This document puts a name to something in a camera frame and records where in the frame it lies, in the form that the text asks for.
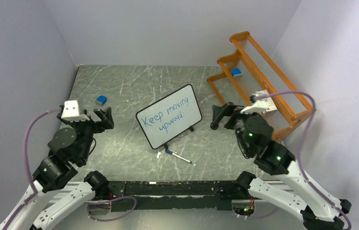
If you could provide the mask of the white board black frame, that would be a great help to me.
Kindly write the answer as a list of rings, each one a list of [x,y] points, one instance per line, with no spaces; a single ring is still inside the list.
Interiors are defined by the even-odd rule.
[[[147,142],[158,149],[202,120],[194,88],[187,84],[135,115]]]

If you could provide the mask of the white marker pen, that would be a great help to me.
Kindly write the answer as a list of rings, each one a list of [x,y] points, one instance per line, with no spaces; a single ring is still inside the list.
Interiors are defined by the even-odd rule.
[[[188,159],[186,159],[186,158],[184,158],[184,157],[182,157],[182,156],[180,156],[180,155],[178,155],[178,154],[176,154],[176,153],[170,151],[169,149],[165,149],[164,151],[165,151],[167,154],[170,154],[170,155],[172,155],[172,156],[174,156],[174,157],[177,157],[177,158],[179,158],[179,159],[181,159],[181,160],[183,160],[183,161],[185,161],[185,162],[187,162],[187,163],[189,163],[189,164],[192,164],[192,161],[190,161],[190,160],[188,160]]]

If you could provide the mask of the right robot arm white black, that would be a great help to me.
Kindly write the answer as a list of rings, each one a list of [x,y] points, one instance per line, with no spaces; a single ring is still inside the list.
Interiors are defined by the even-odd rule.
[[[299,219],[308,230],[342,230],[348,226],[346,216],[351,203],[326,192],[301,171],[297,158],[282,144],[272,139],[273,127],[259,114],[242,114],[241,107],[229,102],[212,106],[211,129],[228,116],[224,125],[234,130],[238,146],[246,159],[254,159],[259,169],[276,177],[293,192],[287,192],[243,171],[235,181],[239,198],[259,198],[281,208]]]

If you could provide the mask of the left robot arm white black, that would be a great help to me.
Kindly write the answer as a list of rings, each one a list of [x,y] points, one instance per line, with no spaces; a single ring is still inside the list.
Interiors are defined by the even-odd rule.
[[[78,173],[76,166],[86,165],[96,142],[94,134],[114,128],[112,109],[94,109],[98,121],[84,110],[79,118],[68,121],[62,115],[71,111],[60,107],[57,117],[67,128],[58,130],[48,143],[49,153],[30,176],[29,186],[17,206],[0,223],[0,230],[51,230],[76,208],[93,199],[110,197],[108,180],[98,171],[90,172],[83,182],[69,190],[51,206],[48,203],[59,194]]]

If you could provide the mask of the blue eraser on table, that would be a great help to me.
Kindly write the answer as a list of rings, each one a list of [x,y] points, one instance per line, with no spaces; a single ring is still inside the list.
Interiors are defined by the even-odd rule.
[[[107,102],[107,98],[104,95],[100,95],[96,100],[95,103],[103,106]]]

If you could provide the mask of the blue eraser on rack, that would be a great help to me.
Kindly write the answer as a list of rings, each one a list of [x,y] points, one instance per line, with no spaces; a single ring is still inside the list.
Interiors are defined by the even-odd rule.
[[[243,76],[243,73],[239,68],[233,68],[231,70],[231,74],[234,78],[240,78]]]

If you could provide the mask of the white red small box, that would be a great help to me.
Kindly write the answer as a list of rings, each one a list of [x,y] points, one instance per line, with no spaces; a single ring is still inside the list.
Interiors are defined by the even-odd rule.
[[[269,94],[269,93],[268,93],[267,90],[262,90],[262,91],[256,91],[256,92],[255,92],[255,95],[256,95],[256,96],[261,96],[261,95],[264,95],[264,94]],[[265,115],[265,114],[267,114],[267,113],[274,113],[275,111],[278,110],[277,107],[276,107],[276,105],[275,105],[275,103],[274,103],[274,101],[271,99],[271,97],[266,98],[265,100],[266,100],[266,103],[267,103],[267,104],[266,104],[266,109],[265,109],[265,111],[262,111],[262,112],[261,112],[262,115]]]

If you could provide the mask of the orange wooden rack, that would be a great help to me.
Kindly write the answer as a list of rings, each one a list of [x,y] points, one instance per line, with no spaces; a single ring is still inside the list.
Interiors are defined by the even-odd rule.
[[[225,100],[217,87],[222,79],[230,81],[247,105],[251,105],[249,97],[256,91],[284,92],[272,97],[278,110],[265,114],[264,118],[274,128],[273,139],[278,142],[285,140],[310,117],[313,106],[305,96],[296,93],[295,85],[248,31],[231,35],[230,42],[235,46],[235,52],[217,60],[222,72],[208,77],[208,84],[221,104],[225,104]],[[233,68],[239,68],[243,76],[234,78],[231,74]]]

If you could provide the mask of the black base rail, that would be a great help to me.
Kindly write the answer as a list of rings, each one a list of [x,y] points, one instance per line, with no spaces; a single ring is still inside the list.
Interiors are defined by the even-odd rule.
[[[109,181],[87,179],[95,201],[111,200],[111,212],[135,210],[203,209],[231,211],[249,204],[251,196],[234,181]]]

